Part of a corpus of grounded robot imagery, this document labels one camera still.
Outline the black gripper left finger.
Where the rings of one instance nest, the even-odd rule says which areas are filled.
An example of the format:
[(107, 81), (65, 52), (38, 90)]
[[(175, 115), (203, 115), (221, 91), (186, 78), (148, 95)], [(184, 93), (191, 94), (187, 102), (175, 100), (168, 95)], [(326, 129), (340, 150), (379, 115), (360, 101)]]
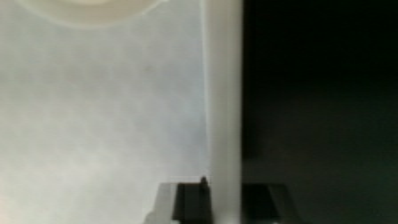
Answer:
[(214, 224), (212, 190), (198, 182), (163, 183), (145, 224)]

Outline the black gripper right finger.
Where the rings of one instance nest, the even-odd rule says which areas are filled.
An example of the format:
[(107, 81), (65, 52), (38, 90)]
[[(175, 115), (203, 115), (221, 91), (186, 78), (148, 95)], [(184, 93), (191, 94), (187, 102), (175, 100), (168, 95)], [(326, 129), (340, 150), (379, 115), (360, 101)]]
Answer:
[(243, 187), (244, 224), (303, 224), (289, 187), (246, 184)]

